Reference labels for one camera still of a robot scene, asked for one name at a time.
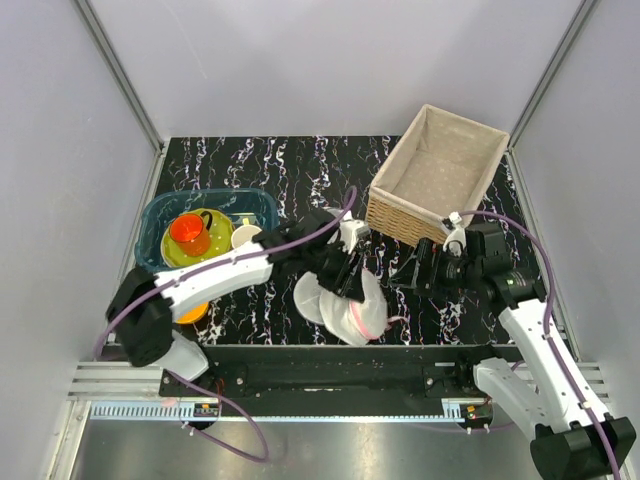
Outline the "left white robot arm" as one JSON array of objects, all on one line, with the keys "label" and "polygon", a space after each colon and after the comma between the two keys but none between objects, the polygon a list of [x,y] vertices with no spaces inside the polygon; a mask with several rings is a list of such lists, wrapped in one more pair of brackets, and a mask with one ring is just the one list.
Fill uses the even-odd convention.
[{"label": "left white robot arm", "polygon": [[317,209],[190,267],[160,273],[136,267],[107,308],[108,329],[131,366],[158,365],[181,376],[193,395],[206,395],[215,386],[216,372],[202,348],[174,329],[178,318],[237,290],[297,273],[311,273],[323,290],[340,299],[362,302],[357,245],[368,233],[368,225],[348,212]]}]

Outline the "pink-trimmed mesh laundry bag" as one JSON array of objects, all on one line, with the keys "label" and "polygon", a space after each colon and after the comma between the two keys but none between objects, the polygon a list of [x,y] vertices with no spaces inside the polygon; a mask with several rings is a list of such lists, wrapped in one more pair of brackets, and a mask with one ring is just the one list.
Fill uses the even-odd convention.
[{"label": "pink-trimmed mesh laundry bag", "polygon": [[365,294],[363,303],[328,291],[324,291],[319,300],[325,328],[339,340],[355,347],[379,339],[392,322],[381,286],[367,270],[362,272],[362,286]]}]

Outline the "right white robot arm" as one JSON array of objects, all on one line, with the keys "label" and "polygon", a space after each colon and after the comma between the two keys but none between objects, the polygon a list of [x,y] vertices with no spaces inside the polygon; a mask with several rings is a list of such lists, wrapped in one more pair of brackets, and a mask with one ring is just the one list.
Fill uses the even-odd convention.
[{"label": "right white robot arm", "polygon": [[504,410],[529,439],[541,478],[620,476],[636,430],[588,384],[551,322],[543,284],[515,267],[498,224],[456,227],[443,244],[420,239],[390,282],[424,297],[470,291],[499,320],[533,382],[490,345],[460,354],[452,381],[463,395],[482,394]]}]

